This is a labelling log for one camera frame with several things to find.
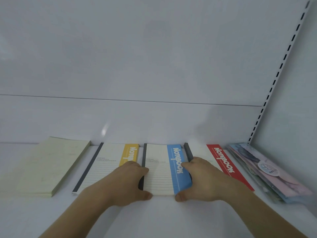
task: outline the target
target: black notebook spine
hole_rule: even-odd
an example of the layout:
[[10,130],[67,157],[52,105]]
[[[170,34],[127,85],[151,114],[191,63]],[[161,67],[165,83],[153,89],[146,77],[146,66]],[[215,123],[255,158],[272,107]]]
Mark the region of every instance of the black notebook spine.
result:
[[95,152],[95,154],[93,155],[93,158],[91,159],[91,161],[89,162],[87,168],[85,169],[84,173],[82,174],[81,178],[79,179],[78,183],[76,184],[73,192],[77,192],[79,187],[81,186],[81,183],[84,181],[87,173],[89,172],[91,166],[93,165],[93,162],[95,161],[95,159],[97,158],[97,155],[99,154],[101,147],[102,147],[103,143],[100,143],[99,147],[97,148],[97,151]]
[[194,159],[193,154],[191,152],[191,149],[189,148],[188,143],[184,144],[184,149],[188,158],[188,162],[192,161]]
[[[143,148],[143,156],[142,156],[142,167],[145,167],[145,158],[146,158],[146,145],[144,144],[144,148]],[[139,189],[143,190],[143,186],[144,186],[144,176],[142,176],[142,178],[139,181]]]

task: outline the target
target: forearm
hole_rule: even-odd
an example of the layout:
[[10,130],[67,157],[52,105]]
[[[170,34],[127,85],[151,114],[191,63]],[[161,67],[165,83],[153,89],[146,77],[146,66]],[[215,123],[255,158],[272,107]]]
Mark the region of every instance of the forearm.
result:
[[256,238],[306,237],[240,182],[235,183],[233,193],[224,200]]
[[78,197],[40,238],[83,238],[103,213],[104,208]]

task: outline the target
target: notebook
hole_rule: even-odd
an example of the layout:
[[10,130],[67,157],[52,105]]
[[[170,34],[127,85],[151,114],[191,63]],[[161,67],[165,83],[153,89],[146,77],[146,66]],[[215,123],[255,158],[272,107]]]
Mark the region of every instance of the notebook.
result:
[[101,143],[72,193],[80,194],[84,188],[101,180],[130,160],[136,162],[138,151],[138,144]]
[[244,183],[250,190],[254,188],[243,177],[240,171],[232,163],[219,144],[198,144],[198,143],[185,143],[184,149],[187,154],[188,161],[193,159],[193,156],[200,157],[207,160],[210,164],[224,172],[226,175],[235,178],[236,180]]
[[0,178],[0,191],[53,196],[89,145],[90,141],[49,137],[36,145],[12,172]]
[[139,188],[153,195],[170,196],[192,186],[188,171],[181,166],[186,161],[180,144],[144,144],[142,166],[149,172]]

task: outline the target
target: left hand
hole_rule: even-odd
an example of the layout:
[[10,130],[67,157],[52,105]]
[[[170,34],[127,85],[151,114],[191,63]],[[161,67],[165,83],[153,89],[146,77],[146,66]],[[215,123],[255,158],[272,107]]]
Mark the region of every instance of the left hand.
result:
[[150,200],[152,194],[139,190],[142,176],[149,172],[134,161],[128,161],[109,175],[85,188],[78,199],[87,200],[100,206],[103,211],[109,206],[126,206],[138,200]]

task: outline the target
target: person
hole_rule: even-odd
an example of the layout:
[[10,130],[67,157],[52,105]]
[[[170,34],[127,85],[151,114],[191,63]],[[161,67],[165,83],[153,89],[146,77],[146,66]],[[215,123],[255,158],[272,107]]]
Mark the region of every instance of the person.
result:
[[[225,175],[199,157],[181,164],[192,176],[192,186],[175,196],[187,200],[223,200],[238,213],[256,238],[306,237],[267,206],[243,183]],[[138,200],[150,200],[152,194],[138,189],[148,168],[128,161],[108,176],[85,188],[66,211],[40,238],[86,237],[99,216],[110,206],[126,206]]]

